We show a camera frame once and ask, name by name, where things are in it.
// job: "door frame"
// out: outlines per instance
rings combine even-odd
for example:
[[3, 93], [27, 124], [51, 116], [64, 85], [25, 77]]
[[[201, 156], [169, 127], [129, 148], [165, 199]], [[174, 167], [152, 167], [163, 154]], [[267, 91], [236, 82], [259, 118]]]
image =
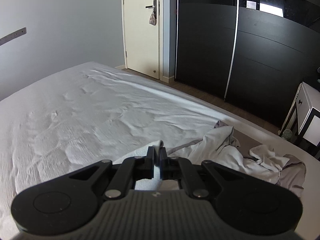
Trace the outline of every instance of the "door frame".
[[[163, 81], [163, 0], [158, 0], [158, 6], [160, 12], [158, 12], [157, 25], [159, 34], [159, 80]], [[126, 44], [125, 44], [125, 28], [124, 28], [124, 0], [121, 0], [121, 11], [122, 11], [122, 35], [123, 35], [123, 48], [124, 48], [124, 64], [125, 68], [128, 68], [127, 57], [126, 57]]]

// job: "gray wall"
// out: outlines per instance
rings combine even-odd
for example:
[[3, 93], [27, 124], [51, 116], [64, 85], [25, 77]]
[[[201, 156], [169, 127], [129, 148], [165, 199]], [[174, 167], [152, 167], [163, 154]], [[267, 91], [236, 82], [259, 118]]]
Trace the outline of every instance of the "gray wall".
[[169, 77], [174, 76], [176, 60], [177, 0], [170, 0], [170, 58]]
[[0, 100], [60, 70], [124, 64], [121, 0], [0, 0]]
[[176, 61], [177, 0], [163, 0], [163, 76], [172, 77]]
[[163, 76], [169, 77], [170, 0], [163, 0]]

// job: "black wardrobe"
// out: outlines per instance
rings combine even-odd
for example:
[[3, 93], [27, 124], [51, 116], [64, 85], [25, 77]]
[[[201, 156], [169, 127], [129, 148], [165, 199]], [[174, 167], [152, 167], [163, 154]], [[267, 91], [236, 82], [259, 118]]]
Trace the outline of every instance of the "black wardrobe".
[[177, 81], [277, 126], [320, 67], [320, 0], [178, 0], [177, 27]]

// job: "nightstand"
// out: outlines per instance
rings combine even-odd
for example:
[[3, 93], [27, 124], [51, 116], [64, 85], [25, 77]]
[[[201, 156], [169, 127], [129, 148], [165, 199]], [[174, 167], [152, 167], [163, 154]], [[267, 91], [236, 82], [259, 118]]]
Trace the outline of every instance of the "nightstand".
[[307, 140], [311, 144], [306, 151], [315, 156], [320, 150], [320, 92], [304, 82], [298, 88], [279, 136], [285, 129], [294, 128], [296, 139], [292, 143], [299, 147], [303, 139]]

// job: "metal screw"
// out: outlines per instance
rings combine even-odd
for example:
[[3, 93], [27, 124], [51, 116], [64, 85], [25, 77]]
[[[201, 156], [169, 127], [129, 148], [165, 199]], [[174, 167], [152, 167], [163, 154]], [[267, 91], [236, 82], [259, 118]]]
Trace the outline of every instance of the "metal screw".
[[198, 198], [203, 198], [203, 197], [209, 196], [209, 192], [206, 189], [200, 188], [200, 189], [196, 189], [193, 192], [193, 195]]
[[121, 195], [121, 191], [119, 191], [117, 189], [109, 189], [104, 194], [108, 198], [116, 198], [116, 197], [119, 197]]

